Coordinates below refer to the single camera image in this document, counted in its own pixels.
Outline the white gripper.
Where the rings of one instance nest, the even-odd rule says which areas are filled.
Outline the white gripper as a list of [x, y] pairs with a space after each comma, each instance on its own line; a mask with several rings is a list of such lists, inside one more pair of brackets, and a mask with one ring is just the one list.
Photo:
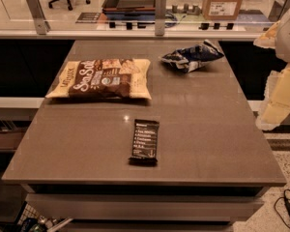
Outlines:
[[[275, 22], [254, 40], [261, 48], [275, 49], [277, 58], [290, 63], [290, 9], [281, 21]], [[262, 131], [278, 127], [290, 114], [290, 64], [281, 72], [271, 71], [267, 78], [264, 100], [261, 102], [256, 126]]]

